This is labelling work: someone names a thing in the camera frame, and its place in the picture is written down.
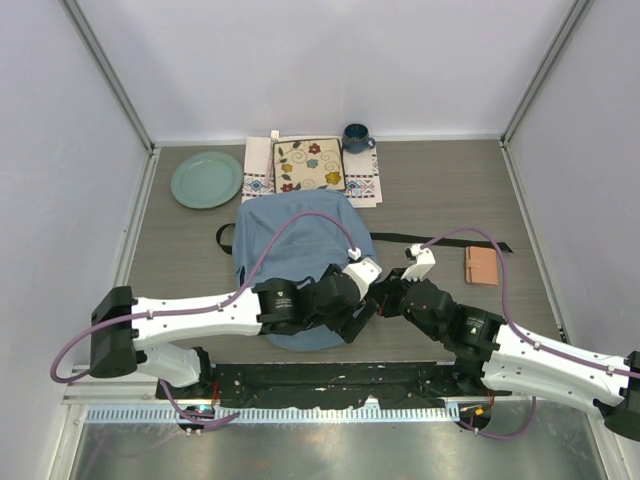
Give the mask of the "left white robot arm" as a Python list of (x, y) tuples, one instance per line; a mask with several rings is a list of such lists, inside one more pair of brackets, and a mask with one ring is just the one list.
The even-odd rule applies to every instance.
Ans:
[(365, 295), (380, 273), (361, 262), (330, 266), (305, 286), (270, 279), (242, 293), (158, 300), (135, 297), (128, 286), (109, 291), (91, 315), (89, 373), (117, 378), (141, 371), (205, 397), (213, 385), (208, 355), (176, 347), (180, 340), (219, 335), (267, 335), (292, 350), (351, 342), (368, 321)]

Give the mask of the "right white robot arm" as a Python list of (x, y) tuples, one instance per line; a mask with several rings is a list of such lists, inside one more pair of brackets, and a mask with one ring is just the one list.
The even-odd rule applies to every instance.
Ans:
[(611, 432), (639, 438), (639, 354), (583, 350), (456, 302), (429, 280), (400, 269), (370, 288), (382, 317), (402, 316), (455, 356), (451, 380), (465, 395), (522, 393), (603, 420)]

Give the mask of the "blue student backpack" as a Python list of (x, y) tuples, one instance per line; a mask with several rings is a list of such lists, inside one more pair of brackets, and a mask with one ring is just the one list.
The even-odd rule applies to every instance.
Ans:
[(233, 225), (236, 276), (246, 289), (270, 279), (305, 286), (330, 266), (343, 269), (358, 247), (376, 261), (374, 240), (351, 203), (327, 190), (269, 195), (244, 202)]

